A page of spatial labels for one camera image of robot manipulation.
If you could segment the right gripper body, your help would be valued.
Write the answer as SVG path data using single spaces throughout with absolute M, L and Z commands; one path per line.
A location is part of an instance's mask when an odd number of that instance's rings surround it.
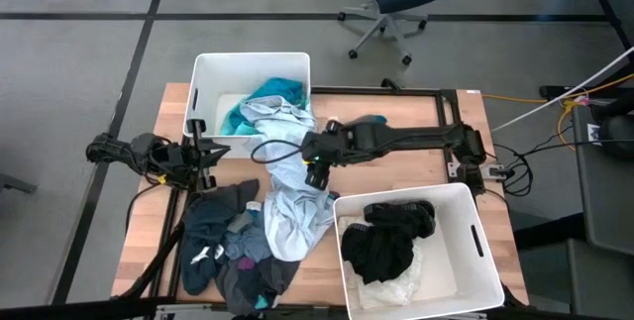
M 305 183 L 313 188 L 325 190 L 329 181 L 330 166 L 335 164 L 343 155 L 346 141 L 343 132 L 344 125 L 337 120 L 329 120 L 321 132 L 323 139 L 316 143 L 326 151 L 326 155 L 319 162 L 306 162 L 307 176 Z

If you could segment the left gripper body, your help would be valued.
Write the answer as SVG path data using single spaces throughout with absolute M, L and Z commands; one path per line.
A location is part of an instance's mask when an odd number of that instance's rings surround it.
M 216 186 L 212 166 L 213 141 L 203 137 L 206 124 L 201 119 L 189 119 L 186 126 L 192 134 L 191 145 L 174 145 L 168 148 L 168 166 L 165 184 L 176 189 L 211 189 Z

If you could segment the teal garment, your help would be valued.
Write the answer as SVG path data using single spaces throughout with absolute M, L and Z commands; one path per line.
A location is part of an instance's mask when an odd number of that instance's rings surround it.
M 300 81 L 281 77 L 269 78 L 251 95 L 240 100 L 225 116 L 221 125 L 222 136 L 250 136 L 256 135 L 258 130 L 241 112 L 241 105 L 256 98 L 280 96 L 291 105 L 306 110 L 307 97 Z

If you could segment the navy garment with white logo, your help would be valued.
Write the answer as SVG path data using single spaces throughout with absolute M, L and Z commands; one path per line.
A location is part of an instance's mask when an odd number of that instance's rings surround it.
M 250 179 L 192 196 L 183 218 L 180 253 L 186 293 L 199 295 L 218 275 L 227 260 L 222 243 L 228 227 L 248 201 L 256 200 L 259 190 L 260 182 Z

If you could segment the light blue shirt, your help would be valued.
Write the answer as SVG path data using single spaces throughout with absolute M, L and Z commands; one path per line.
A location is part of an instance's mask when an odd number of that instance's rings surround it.
M 253 161 L 265 166 L 270 188 L 264 201 L 264 232 L 272 254 L 286 262 L 301 261 L 332 226 L 334 199 L 305 183 L 307 166 L 301 142 L 316 127 L 310 105 L 303 110 L 280 96 L 252 99 L 241 112 L 258 130 Z

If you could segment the black garment with grey waistband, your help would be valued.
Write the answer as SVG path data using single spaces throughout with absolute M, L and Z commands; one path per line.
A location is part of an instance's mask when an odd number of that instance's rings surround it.
M 365 219 L 374 226 L 398 231 L 410 239 L 428 238 L 435 233 L 436 211 L 426 200 L 405 204 L 375 203 L 364 208 Z
M 354 223 L 344 232 L 341 256 L 349 262 L 364 284 L 398 278 L 412 264 L 415 224 L 378 222 Z

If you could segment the white lace garment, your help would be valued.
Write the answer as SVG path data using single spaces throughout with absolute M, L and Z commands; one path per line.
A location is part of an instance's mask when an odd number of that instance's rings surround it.
M 342 234 L 352 224 L 359 223 L 372 225 L 365 217 L 344 216 L 338 220 L 338 227 Z M 355 274 L 352 265 L 343 260 L 344 279 L 346 287 L 357 292 L 359 305 L 364 310 L 369 310 L 384 306 L 405 306 L 411 302 L 413 294 L 418 290 L 421 283 L 422 271 L 422 238 L 413 239 L 414 258 L 411 266 L 398 278 L 385 282 L 375 281 L 364 284 L 362 277 Z

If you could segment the white perforated plastic basket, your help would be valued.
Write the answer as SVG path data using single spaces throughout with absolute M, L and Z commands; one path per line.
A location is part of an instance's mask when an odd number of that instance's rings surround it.
M 281 77 L 302 84 L 311 95 L 310 57 L 307 53 L 202 53 L 194 63 L 185 121 L 205 122 L 205 138 L 227 145 L 228 159 L 247 159 L 259 143 L 254 136 L 224 136 L 225 117 L 267 80 Z
M 406 306 L 364 310 L 345 286 L 350 320 L 418 320 L 478 313 L 501 306 L 504 290 L 470 189 L 463 183 L 396 189 L 343 196 L 334 217 L 358 217 L 375 203 L 426 200 L 435 208 L 435 233 L 421 241 L 420 287 Z

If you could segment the grey chair base leg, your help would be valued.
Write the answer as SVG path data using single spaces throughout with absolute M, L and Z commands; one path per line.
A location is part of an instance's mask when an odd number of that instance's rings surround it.
M 0 191 L 4 189 L 14 189 L 26 194 L 33 194 L 38 188 L 27 181 L 0 173 Z

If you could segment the black power strip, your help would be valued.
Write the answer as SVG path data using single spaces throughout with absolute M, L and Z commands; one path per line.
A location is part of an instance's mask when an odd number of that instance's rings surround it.
M 572 88 L 570 86 L 555 86 L 555 85 L 543 85 L 538 88 L 539 95 L 547 101 L 553 100 L 556 97 L 566 94 Z M 575 91 L 566 96 L 566 99 L 576 99 L 578 97 L 589 97 L 591 92 L 587 89 L 581 89 Z

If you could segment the grey cabinet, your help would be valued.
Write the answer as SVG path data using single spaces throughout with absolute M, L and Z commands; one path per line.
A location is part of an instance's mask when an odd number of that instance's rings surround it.
M 590 109 L 573 110 L 586 238 L 593 245 L 634 256 L 634 160 L 610 156 L 590 141 Z

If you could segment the black round bag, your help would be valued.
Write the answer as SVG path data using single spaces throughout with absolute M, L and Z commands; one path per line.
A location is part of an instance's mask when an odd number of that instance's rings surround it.
M 594 118 L 604 151 L 616 159 L 634 161 L 634 91 L 597 107 Z

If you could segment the dark grey box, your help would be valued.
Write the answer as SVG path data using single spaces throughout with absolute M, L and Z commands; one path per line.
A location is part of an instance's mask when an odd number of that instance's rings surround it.
M 634 256 L 567 241 L 572 312 L 634 320 Z

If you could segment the black aluminium rig frame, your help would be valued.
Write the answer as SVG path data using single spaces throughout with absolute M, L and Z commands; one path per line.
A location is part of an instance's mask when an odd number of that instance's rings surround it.
M 163 93 L 154 131 L 176 140 L 182 135 L 189 86 L 171 83 Z M 349 121 L 365 114 L 383 114 L 394 127 L 430 126 L 453 120 L 459 114 L 459 97 L 450 90 L 392 89 L 370 87 L 315 87 L 312 107 L 320 121 L 339 117 Z M 385 191 L 445 183 L 446 156 L 437 151 L 395 153 L 371 164 L 337 167 L 331 184 L 344 195 Z M 120 295 L 150 265 L 166 244 L 188 203 L 183 191 L 165 186 L 140 185 L 125 237 L 112 292 Z M 281 298 L 280 310 L 312 310 L 319 314 L 341 314 L 345 310 L 344 287 L 337 256 L 335 232 L 329 230 L 317 249 L 300 265 L 290 288 Z M 224 301 L 214 286 L 198 296 L 182 289 L 178 251 L 172 250 L 143 290 L 144 297 L 171 296 L 181 303 L 206 304 L 222 310 Z

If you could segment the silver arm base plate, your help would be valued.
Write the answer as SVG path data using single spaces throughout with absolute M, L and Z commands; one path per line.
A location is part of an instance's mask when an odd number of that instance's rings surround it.
M 458 179 L 459 169 L 461 167 L 462 166 L 458 162 L 448 162 L 447 169 L 449 178 Z M 511 174 L 510 169 L 498 163 L 483 164 L 479 167 L 479 170 L 484 180 L 503 181 L 506 180 Z

